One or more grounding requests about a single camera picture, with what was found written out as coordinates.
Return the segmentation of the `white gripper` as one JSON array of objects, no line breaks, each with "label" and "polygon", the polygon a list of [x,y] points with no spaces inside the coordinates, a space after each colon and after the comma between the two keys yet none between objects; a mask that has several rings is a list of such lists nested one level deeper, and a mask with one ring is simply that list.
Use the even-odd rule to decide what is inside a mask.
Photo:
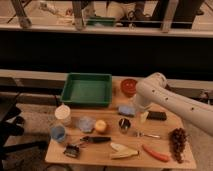
[{"label": "white gripper", "polygon": [[149,112],[147,111],[150,108],[151,102],[145,97],[135,94],[133,96],[133,106],[137,112],[144,112],[140,115],[140,122],[144,123],[147,119]]}]

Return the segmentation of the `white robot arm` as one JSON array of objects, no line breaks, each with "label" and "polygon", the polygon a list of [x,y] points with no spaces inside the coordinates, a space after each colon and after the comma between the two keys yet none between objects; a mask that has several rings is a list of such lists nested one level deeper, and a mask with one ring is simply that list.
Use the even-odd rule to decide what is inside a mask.
[{"label": "white robot arm", "polygon": [[166,85],[166,77],[159,72],[139,80],[133,96],[136,110],[145,112],[154,102],[213,136],[213,106],[173,93]]}]

